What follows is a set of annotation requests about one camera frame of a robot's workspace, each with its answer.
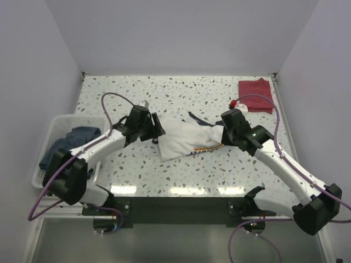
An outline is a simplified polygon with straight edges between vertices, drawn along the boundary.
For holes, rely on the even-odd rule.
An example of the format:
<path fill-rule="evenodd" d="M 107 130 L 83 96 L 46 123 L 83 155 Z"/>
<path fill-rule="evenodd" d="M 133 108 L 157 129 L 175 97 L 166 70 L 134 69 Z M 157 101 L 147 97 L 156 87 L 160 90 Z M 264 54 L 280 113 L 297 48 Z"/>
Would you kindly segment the white navy tank top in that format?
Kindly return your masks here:
<path fill-rule="evenodd" d="M 156 145 L 162 161 L 196 155 L 224 146 L 223 126 L 207 123 L 191 112 L 186 113 L 183 119 L 163 115 L 160 124 L 165 134 L 158 137 Z"/>

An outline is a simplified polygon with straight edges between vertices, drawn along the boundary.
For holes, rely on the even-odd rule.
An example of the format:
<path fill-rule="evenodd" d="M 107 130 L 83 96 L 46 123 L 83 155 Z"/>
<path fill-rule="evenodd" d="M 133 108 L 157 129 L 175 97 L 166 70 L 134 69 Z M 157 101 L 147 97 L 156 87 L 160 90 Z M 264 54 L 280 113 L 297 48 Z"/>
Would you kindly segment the red tank top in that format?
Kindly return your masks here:
<path fill-rule="evenodd" d="M 249 112 L 273 113 L 274 106 L 268 81 L 260 78 L 256 81 L 239 81 L 240 103 L 247 106 Z"/>

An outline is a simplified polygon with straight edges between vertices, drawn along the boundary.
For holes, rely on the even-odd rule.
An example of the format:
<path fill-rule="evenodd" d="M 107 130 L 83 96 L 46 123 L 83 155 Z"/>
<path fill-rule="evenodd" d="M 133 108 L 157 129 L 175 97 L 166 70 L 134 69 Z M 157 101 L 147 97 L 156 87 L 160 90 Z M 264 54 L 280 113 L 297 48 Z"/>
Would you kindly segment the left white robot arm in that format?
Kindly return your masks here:
<path fill-rule="evenodd" d="M 164 134 L 156 113 L 140 105 L 133 106 L 129 115 L 98 138 L 78 148 L 57 150 L 43 179 L 43 192 L 51 193 L 69 205 L 92 204 L 101 215 L 108 215 L 114 208 L 114 196 L 96 183 L 89 183 L 88 172 L 108 155 L 137 140 L 156 139 Z"/>

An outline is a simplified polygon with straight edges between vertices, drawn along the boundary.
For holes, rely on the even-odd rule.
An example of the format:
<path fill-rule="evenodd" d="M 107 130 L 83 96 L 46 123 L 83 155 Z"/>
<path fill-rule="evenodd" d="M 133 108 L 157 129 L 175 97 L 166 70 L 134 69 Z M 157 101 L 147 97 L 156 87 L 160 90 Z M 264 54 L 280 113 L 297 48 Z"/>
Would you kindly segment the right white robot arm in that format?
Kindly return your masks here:
<path fill-rule="evenodd" d="M 228 110 L 222 113 L 221 119 L 224 138 L 269 167 L 299 201 L 293 205 L 276 197 L 255 195 L 244 202 L 248 214 L 273 211 L 293 219 L 305 233 L 315 235 L 339 213 L 342 197 L 339 186 L 327 185 L 307 172 L 277 145 L 268 130 L 261 125 L 252 128 L 240 110 Z"/>

